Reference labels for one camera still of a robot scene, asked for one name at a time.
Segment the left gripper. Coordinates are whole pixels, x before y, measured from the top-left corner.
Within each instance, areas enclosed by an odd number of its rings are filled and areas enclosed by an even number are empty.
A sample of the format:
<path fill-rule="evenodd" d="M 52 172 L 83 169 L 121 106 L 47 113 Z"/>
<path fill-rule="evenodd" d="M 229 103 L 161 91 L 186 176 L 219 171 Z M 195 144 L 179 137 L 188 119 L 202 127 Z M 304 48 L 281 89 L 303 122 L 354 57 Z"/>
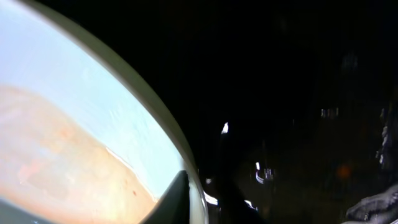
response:
<path fill-rule="evenodd" d="M 346 212 L 345 223 L 397 223 L 397 184 L 384 192 L 363 198 Z"/>

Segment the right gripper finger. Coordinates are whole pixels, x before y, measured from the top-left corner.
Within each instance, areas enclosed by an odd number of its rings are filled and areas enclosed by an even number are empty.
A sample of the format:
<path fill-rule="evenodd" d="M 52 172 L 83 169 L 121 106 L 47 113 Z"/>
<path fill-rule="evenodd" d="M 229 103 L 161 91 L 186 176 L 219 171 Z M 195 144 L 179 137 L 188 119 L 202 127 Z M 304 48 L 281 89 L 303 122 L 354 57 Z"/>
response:
<path fill-rule="evenodd" d="M 143 224 L 189 224 L 189 193 L 190 187 L 187 172 L 181 170 Z"/>

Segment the orange green sponge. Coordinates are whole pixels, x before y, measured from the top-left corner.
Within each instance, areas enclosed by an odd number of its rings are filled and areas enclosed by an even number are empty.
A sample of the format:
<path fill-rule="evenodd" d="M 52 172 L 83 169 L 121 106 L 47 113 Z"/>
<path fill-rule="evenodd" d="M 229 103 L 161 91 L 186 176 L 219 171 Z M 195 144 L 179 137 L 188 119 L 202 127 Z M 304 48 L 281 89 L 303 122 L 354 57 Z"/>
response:
<path fill-rule="evenodd" d="M 139 223 L 153 196 L 53 103 L 1 87 L 1 196 L 58 223 Z"/>

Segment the light blue plate back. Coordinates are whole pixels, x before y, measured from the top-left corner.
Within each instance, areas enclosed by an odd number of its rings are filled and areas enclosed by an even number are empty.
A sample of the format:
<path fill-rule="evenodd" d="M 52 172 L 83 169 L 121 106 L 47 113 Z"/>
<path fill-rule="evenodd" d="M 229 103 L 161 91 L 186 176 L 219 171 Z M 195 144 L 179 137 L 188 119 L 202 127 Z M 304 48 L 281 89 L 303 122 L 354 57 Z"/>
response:
<path fill-rule="evenodd" d="M 180 126 L 143 78 L 78 24 L 39 2 L 2 1 L 2 86 L 53 103 L 135 173 L 155 208 L 177 173 L 186 171 L 189 223 L 208 223 L 205 195 Z M 2 196 L 1 222 L 58 223 Z"/>

